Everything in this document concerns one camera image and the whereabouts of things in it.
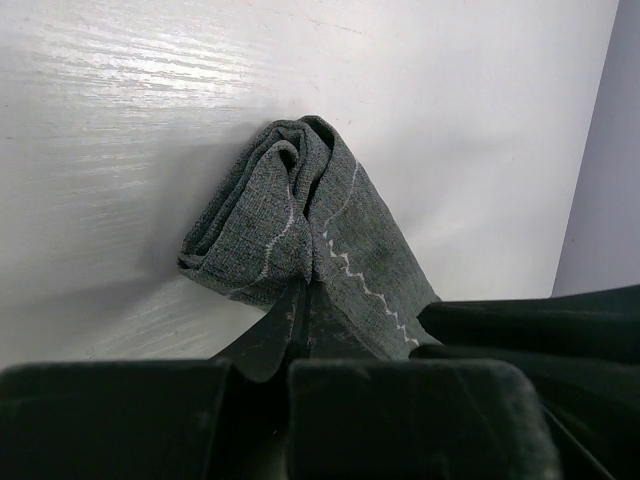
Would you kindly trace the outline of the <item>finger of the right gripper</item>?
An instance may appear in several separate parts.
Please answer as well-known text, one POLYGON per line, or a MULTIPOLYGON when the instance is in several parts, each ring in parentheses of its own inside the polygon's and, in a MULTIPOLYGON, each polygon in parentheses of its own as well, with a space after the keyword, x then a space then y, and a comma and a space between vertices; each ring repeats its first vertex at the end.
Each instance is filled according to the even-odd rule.
POLYGON ((567 479, 639 476, 639 288, 439 302, 413 359, 495 359, 534 385, 567 479))

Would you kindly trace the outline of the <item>grey cloth napkin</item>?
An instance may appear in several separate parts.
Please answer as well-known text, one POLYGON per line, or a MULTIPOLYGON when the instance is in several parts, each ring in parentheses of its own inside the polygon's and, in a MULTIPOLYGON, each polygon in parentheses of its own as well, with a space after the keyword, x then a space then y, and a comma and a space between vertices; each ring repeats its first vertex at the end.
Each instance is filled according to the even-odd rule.
POLYGON ((269 124, 241 152, 177 257, 190 280, 270 309, 294 280, 321 282, 377 356, 404 360, 431 336, 437 298, 387 205, 317 116, 269 124))

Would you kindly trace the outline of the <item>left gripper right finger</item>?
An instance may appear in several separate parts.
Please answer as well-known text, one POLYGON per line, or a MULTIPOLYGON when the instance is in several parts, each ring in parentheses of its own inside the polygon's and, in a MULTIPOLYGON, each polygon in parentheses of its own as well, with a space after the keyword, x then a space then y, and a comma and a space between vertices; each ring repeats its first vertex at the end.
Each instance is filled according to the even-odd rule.
POLYGON ((560 456, 536 391, 496 360, 317 357, 338 325, 307 288, 307 351, 288 372, 292 479, 556 479, 560 456))

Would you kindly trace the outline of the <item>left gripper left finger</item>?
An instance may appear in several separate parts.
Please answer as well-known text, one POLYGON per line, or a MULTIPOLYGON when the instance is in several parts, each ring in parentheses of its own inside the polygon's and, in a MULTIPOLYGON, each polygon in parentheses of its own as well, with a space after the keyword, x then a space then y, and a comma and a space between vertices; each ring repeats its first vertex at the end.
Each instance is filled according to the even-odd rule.
POLYGON ((1 374, 5 479, 270 479, 305 286, 207 360, 57 362, 1 374))

